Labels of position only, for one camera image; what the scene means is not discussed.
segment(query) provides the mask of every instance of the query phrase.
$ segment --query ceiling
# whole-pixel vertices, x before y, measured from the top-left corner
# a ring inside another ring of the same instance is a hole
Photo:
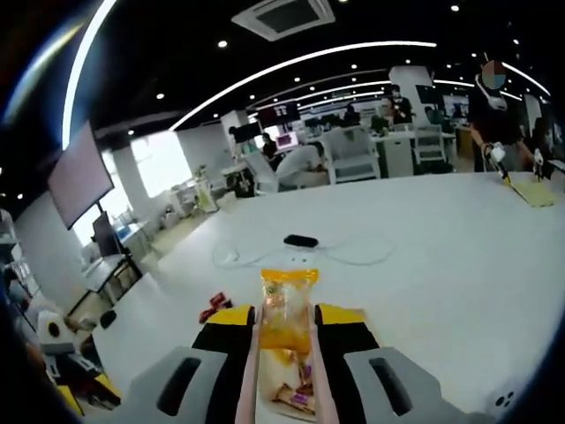
[[[251,108],[274,95],[282,100],[310,94],[314,81],[331,79],[315,84],[316,90],[326,90],[352,84],[353,77],[357,83],[387,80],[388,69],[407,59],[411,64],[427,66],[436,79],[463,77],[472,81],[480,69],[483,52],[529,73],[552,91],[553,102],[561,99],[559,67],[555,66],[560,59],[549,53],[552,40],[560,40],[552,36],[559,31],[557,23],[552,25],[552,17],[557,15],[547,9],[553,2],[537,2],[547,7],[533,10],[529,4],[509,0],[329,1],[335,23],[269,42],[231,22],[234,15],[257,1],[117,0],[87,56],[75,101],[73,127],[89,118],[93,128],[100,130],[167,112],[169,118],[163,121],[133,126],[135,135],[165,130],[226,87],[275,64],[322,49],[391,40],[436,42],[438,46],[355,49],[294,64],[225,95],[187,120],[180,129],[213,121],[215,114],[221,116],[234,109]],[[2,74],[4,88],[6,81],[15,85],[48,34],[66,19],[76,18],[78,13],[77,2],[68,0],[33,2],[34,6],[28,0],[21,3],[27,4],[35,19],[44,17],[40,19],[42,30],[34,27],[36,20],[21,13],[21,26],[12,35],[26,40],[27,48],[16,54],[18,49],[10,43],[4,44],[2,57],[16,57],[10,59],[10,72]],[[460,5],[458,12],[451,10],[453,4]],[[92,4],[82,4],[82,10],[87,10],[89,5]],[[55,9],[56,13],[45,12]],[[542,24],[543,30],[532,30]],[[57,158],[66,81],[85,28],[58,52],[16,121],[0,133],[3,143],[0,166],[4,169],[0,193],[8,194],[0,197],[0,206],[11,209],[15,215],[44,190],[45,175]],[[219,41],[228,42],[228,47],[220,49]],[[510,78],[510,93],[525,93],[529,88],[534,94],[543,94],[520,77]],[[296,87],[300,88],[280,95]],[[449,86],[443,89],[455,91]],[[0,92],[2,104],[7,102],[7,93],[6,89]],[[161,100],[156,98],[159,93],[164,94]],[[126,125],[102,137],[101,146],[122,145],[130,138],[128,129]],[[24,199],[15,201],[16,193],[23,193]]]

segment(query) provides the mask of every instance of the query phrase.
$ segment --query computer monitor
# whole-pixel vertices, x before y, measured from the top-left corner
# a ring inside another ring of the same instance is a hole
[[[103,212],[92,224],[94,228],[94,241],[100,248],[100,256],[111,256],[121,254],[122,249],[114,232],[114,228],[109,223],[108,214]]]
[[[287,132],[286,134],[277,137],[276,146],[279,150],[286,150],[294,148],[298,145],[298,136],[294,131]]]
[[[261,127],[256,122],[243,125],[236,128],[233,135],[236,139],[236,143],[245,143],[249,140],[253,140],[258,135],[261,135]]]

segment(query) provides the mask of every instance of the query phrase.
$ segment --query white chair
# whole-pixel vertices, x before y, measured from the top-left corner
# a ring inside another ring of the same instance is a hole
[[[441,125],[420,126],[414,131],[414,156],[416,163],[447,162]]]
[[[245,155],[244,160],[255,180],[255,194],[278,193],[279,178],[260,151]]]
[[[379,155],[363,126],[336,128],[322,138],[330,184],[380,178]]]

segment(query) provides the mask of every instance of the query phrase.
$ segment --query wall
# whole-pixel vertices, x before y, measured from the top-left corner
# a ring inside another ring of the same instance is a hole
[[[415,125],[429,125],[425,105],[420,101],[416,86],[433,85],[432,79],[424,66],[395,66],[390,70],[389,78],[393,84],[400,87],[402,97],[410,100],[416,116],[413,118]]]
[[[224,180],[222,170],[233,166],[234,162],[223,125],[200,126],[177,135],[192,173],[206,165],[212,182]]]
[[[541,106],[539,105],[539,100],[533,95],[524,95],[524,102],[526,113],[528,114],[528,123],[530,124],[530,133],[528,135],[531,135],[531,131],[536,126],[536,119],[541,117]]]
[[[158,208],[158,201],[147,195],[143,180],[139,174],[138,164],[135,162],[131,146],[120,148],[112,153],[116,164],[117,175],[122,181],[134,214],[141,220],[154,220],[162,210]]]
[[[22,253],[48,299],[69,312],[87,292],[81,285],[80,243],[67,231],[51,194],[44,193],[15,223]]]

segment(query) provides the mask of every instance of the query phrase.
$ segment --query person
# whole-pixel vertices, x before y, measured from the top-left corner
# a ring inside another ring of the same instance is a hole
[[[276,146],[276,143],[273,141],[273,139],[271,139],[271,136],[268,132],[264,132],[262,137],[263,141],[265,142],[262,149],[263,155],[267,158],[267,162],[269,165],[271,165],[271,168],[273,170],[276,170],[282,160],[281,157],[276,154],[278,147]]]
[[[547,135],[549,133],[550,127],[547,120],[543,117],[538,117],[534,128],[531,132],[531,137],[525,139],[525,145],[532,154],[535,154],[536,149],[539,149],[542,157],[544,158],[544,163],[541,167],[541,173],[545,178],[551,178],[554,167],[548,160],[554,159],[551,148],[547,143]],[[533,162],[529,157],[523,157],[523,165],[526,170],[531,170],[533,168]]]
[[[426,111],[427,120],[430,121],[430,124],[432,125],[443,124],[443,117],[441,116],[441,113],[438,110],[434,109],[432,106],[426,106],[424,110]]]
[[[342,124],[343,127],[359,125],[359,122],[361,121],[361,116],[355,111],[351,103],[348,104],[347,107],[345,108],[345,113],[343,114],[342,121],[343,121]]]
[[[329,184],[329,178],[324,162],[324,147],[315,141],[288,153],[276,170],[276,176],[283,186],[325,186]]]
[[[532,163],[534,161],[533,154],[524,144],[520,127],[511,117],[508,105],[501,95],[501,84],[497,87],[493,83],[503,80],[503,76],[504,67],[500,62],[488,62],[483,67],[482,73],[475,77],[475,86],[469,96],[467,119],[471,125],[471,136],[475,141],[473,143],[475,172],[485,170],[483,155],[490,155],[496,142],[500,142],[503,146],[511,146],[514,150],[505,148],[507,154],[504,164],[507,170],[517,168],[516,150],[520,151],[527,160]]]
[[[406,97],[402,97],[400,94],[400,87],[397,84],[391,86],[392,97],[390,101],[392,102],[392,107],[394,111],[394,124],[409,124],[412,122],[412,105],[410,100]]]

